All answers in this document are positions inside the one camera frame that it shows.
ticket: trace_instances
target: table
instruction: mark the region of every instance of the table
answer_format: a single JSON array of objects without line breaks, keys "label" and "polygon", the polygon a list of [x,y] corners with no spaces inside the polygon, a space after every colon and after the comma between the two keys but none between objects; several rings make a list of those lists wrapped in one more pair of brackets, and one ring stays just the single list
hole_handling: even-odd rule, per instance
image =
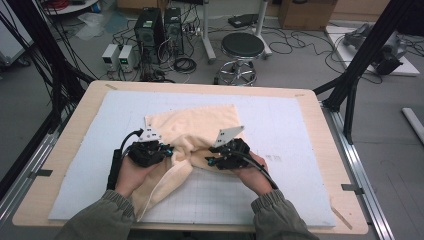
[{"label": "table", "polygon": [[[365,234],[368,231],[365,217],[354,192],[342,190],[341,184],[350,184],[350,180],[319,102],[311,90],[115,81],[96,81],[91,83],[43,166],[43,169],[53,170],[51,176],[39,176],[34,180],[32,187],[13,217],[12,221],[15,225],[52,227],[64,224],[62,221],[48,220],[49,212],[60,190],[67,168],[97,114],[103,97],[108,91],[114,90],[296,98],[301,107],[304,122],[315,150],[318,166],[330,195],[332,210],[336,218],[336,227],[334,228],[311,228],[310,230],[314,233],[339,234]],[[238,225],[135,223],[133,228],[181,231],[254,231],[252,226]]]},{"label": "table", "polygon": [[[208,36],[208,27],[209,27],[209,10],[208,10],[209,0],[203,0],[203,33],[202,33],[202,41],[205,46],[206,53],[208,54],[208,63],[211,64],[216,60],[215,52],[213,51],[211,42]],[[259,8],[259,16],[258,16],[258,24],[256,26],[255,36],[262,40],[264,43],[264,56],[268,57],[272,55],[271,49],[268,47],[268,44],[263,39],[261,32],[262,26],[265,19],[266,7],[268,6],[268,0],[261,0],[261,5]]]}]

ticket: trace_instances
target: electronic device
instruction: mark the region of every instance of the electronic device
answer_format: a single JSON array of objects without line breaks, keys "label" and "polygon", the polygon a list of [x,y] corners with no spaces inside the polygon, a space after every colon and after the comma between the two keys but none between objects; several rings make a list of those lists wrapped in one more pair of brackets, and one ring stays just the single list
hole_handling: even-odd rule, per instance
[{"label": "electronic device", "polygon": [[163,24],[165,27],[166,39],[169,39],[169,47],[176,52],[178,51],[179,55],[184,54],[181,8],[166,9]]},{"label": "electronic device", "polygon": [[115,72],[119,67],[119,47],[116,44],[109,44],[102,55],[103,62],[106,64],[108,72]]},{"label": "electronic device", "polygon": [[218,157],[205,157],[206,161],[208,161],[208,166],[216,166],[219,170],[231,170],[245,168],[250,164],[267,178],[273,189],[278,189],[277,184],[272,180],[266,167],[259,164],[250,155],[250,147],[243,139],[234,138],[243,129],[243,126],[239,126],[221,129],[219,131],[215,143],[209,148],[209,151],[218,154]]},{"label": "electronic device", "polygon": [[159,8],[144,8],[134,26],[137,45],[143,63],[159,64],[159,56],[164,48],[159,48],[165,41],[162,15]]},{"label": "electronic device", "polygon": [[228,23],[234,28],[250,26],[258,22],[258,14],[244,14],[228,19]]},{"label": "electronic device", "polygon": [[[344,35],[343,44],[345,46],[352,45],[356,50],[358,50],[373,27],[374,25],[365,23],[358,29],[346,33]],[[373,66],[380,75],[388,75],[392,73],[397,67],[403,64],[400,62],[400,58],[407,53],[406,47],[407,44],[405,40],[400,39],[397,36],[397,33],[393,32],[389,39],[387,39],[386,43],[384,43],[384,46],[374,57],[371,62],[371,66]]]},{"label": "electronic device", "polygon": [[[124,150],[127,140],[133,135],[138,136],[139,140],[133,142]],[[171,157],[174,148],[169,144],[159,143],[160,139],[161,136],[152,128],[146,128],[146,131],[140,129],[128,134],[122,141],[121,147],[113,151],[112,165],[110,167],[106,189],[115,189],[122,161],[127,154],[135,164],[143,168],[160,163],[166,157]]]},{"label": "electronic device", "polygon": [[119,54],[119,63],[121,64],[121,69],[124,72],[132,72],[135,66],[135,55],[133,51],[133,46],[124,45]]}]

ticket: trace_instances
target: metal rail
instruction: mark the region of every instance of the metal rail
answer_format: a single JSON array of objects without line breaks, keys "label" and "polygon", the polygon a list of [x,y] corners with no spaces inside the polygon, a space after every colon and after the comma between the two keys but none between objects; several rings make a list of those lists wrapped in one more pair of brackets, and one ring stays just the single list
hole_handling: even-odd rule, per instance
[{"label": "metal rail", "polygon": [[389,223],[387,222],[383,210],[378,203],[377,197],[375,196],[372,186],[368,180],[367,174],[364,167],[362,166],[355,146],[350,145],[347,138],[343,134],[343,117],[341,116],[340,112],[330,111],[330,115],[335,124],[340,142],[343,146],[343,149],[345,150],[346,158],[348,160],[350,170],[355,177],[356,184],[364,192],[364,194],[360,196],[364,200],[379,239],[394,240],[395,238],[392,234]]}]

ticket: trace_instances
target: beige cloth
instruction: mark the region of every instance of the beige cloth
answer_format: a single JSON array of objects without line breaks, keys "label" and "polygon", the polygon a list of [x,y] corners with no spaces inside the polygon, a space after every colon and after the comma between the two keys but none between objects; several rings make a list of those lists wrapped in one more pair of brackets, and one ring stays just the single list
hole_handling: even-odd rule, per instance
[{"label": "beige cloth", "polygon": [[240,121],[234,105],[217,105],[146,116],[146,125],[161,134],[163,143],[175,148],[172,157],[160,163],[134,191],[132,202],[138,221],[146,210],[184,183],[192,166],[218,171],[207,165],[205,156],[213,156],[208,148],[220,129],[240,126]]}]

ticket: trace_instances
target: gray floor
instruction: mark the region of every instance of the gray floor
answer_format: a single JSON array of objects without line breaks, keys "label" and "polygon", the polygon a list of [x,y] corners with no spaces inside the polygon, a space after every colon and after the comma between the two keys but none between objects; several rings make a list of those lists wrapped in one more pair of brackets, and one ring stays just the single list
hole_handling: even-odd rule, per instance
[{"label": "gray floor", "polygon": [[[97,76],[105,76],[106,70],[100,56],[112,41],[112,33],[125,28],[122,15],[106,11],[106,31],[89,41],[76,37],[70,42],[75,51]],[[73,16],[65,20],[66,24],[77,23]],[[211,20],[212,27],[231,29],[226,18]],[[267,19],[265,26],[278,27],[276,19]],[[81,25],[67,27],[78,30]],[[265,29],[267,43],[283,41],[275,30]],[[324,37],[321,32],[309,32]],[[199,37],[194,38],[193,59],[197,62],[197,71],[190,76],[169,73],[167,78],[178,83],[212,84],[219,67],[227,60],[219,50],[220,40],[227,32],[211,33],[212,45],[217,54],[217,61],[208,65],[206,54]],[[318,52],[330,50],[324,41],[302,35],[307,44],[314,43]],[[287,52],[287,46],[274,43],[273,49]],[[267,60],[255,61],[258,81],[255,87],[305,88],[314,89],[339,76],[326,66],[324,60],[328,54],[317,56],[312,46],[295,48],[290,54],[274,53]],[[386,215],[396,239],[424,238],[424,147],[410,127],[401,109],[411,107],[424,122],[424,59],[412,54],[408,60],[421,72],[417,77],[385,76],[382,84],[373,84],[361,80],[358,85],[355,117],[353,122],[353,141],[359,157],[365,167],[374,192]],[[329,64],[341,71],[338,62]],[[47,116],[51,106],[46,88],[33,67],[12,66],[0,73],[0,177],[3,177],[16,157],[28,143]],[[372,81],[377,77],[366,76]],[[325,99],[329,93],[318,96]],[[22,228],[14,226],[8,220],[0,229],[2,239],[50,239],[57,229]],[[175,239],[180,233],[175,232],[134,232],[130,239]],[[244,234],[195,233],[199,239],[249,239]],[[375,239],[372,228],[365,236],[320,235],[322,239]]]}]

